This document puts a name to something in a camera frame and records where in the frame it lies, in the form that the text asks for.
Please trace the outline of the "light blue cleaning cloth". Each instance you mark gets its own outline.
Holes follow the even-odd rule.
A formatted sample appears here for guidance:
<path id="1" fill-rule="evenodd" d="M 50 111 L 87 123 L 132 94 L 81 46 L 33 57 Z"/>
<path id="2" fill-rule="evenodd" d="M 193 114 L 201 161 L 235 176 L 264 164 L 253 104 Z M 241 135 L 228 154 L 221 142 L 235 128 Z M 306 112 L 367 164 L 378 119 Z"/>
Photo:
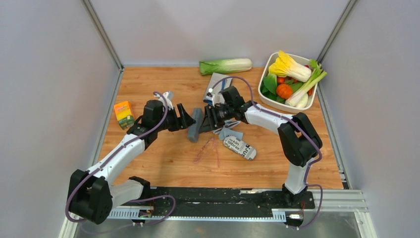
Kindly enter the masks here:
<path id="1" fill-rule="evenodd" d="M 228 136 L 234 136 L 239 140 L 243 139 L 243 133 L 239 131 L 234 131 L 231 129 L 224 128 L 220 134 L 217 134 L 220 140 L 224 140 Z"/>

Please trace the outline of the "grey glasses case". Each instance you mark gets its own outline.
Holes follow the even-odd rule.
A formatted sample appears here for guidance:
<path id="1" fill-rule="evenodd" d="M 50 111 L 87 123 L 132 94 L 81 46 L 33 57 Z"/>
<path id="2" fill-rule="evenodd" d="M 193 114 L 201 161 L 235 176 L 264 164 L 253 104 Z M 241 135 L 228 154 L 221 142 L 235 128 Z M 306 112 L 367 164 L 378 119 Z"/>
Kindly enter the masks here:
<path id="1" fill-rule="evenodd" d="M 194 108 L 192 118 L 195 123 L 188 128 L 187 138 L 190 142 L 197 143 L 199 138 L 199 129 L 204 120 L 204 113 L 201 108 Z"/>

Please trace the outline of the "pink transparent sunglasses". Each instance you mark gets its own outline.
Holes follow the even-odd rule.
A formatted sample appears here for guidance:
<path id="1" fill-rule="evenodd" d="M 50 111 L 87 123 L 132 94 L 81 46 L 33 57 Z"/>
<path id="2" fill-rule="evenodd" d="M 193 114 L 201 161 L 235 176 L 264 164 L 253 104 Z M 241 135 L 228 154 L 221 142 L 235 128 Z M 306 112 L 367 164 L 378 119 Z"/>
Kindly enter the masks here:
<path id="1" fill-rule="evenodd" d="M 213 137 L 204 144 L 197 156 L 194 158 L 193 163 L 198 164 L 202 160 L 210 157 L 215 157 L 216 167 L 220 168 L 218 145 L 217 141 Z"/>

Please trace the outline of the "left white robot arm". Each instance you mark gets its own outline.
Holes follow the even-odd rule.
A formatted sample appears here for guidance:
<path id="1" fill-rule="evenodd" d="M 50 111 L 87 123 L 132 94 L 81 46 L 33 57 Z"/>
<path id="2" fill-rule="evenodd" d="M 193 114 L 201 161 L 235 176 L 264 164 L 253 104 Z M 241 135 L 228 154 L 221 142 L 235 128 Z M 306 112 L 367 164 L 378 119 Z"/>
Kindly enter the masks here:
<path id="1" fill-rule="evenodd" d="M 132 177 L 125 183 L 113 185 L 119 174 L 137 156 L 141 155 L 157 139 L 163 130 L 178 131 L 195 124 L 182 104 L 177 109 L 169 100 L 149 100 L 143 114 L 127 130 L 122 141 L 97 164 L 87 170 L 76 170 L 70 177 L 65 214 L 68 220 L 76 222 L 70 214 L 101 224 L 112 209 L 134 200 L 143 206 L 150 202 L 152 193 L 147 182 Z"/>

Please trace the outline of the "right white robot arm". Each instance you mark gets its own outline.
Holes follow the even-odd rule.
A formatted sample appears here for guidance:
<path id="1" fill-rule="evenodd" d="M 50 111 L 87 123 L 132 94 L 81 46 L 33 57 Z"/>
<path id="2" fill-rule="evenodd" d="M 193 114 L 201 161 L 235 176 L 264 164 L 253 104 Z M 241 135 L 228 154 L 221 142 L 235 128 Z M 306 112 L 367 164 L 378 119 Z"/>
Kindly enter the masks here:
<path id="1" fill-rule="evenodd" d="M 205 106 L 199 133 L 222 128 L 228 119 L 260 126 L 279 136 L 283 153 L 289 161 L 289 171 L 282 186 L 286 206 L 296 207 L 308 189 L 309 167 L 321 158 L 322 140 L 304 113 L 282 114 L 268 110 L 253 100 L 247 102 L 234 86 L 221 91 L 224 103 Z"/>

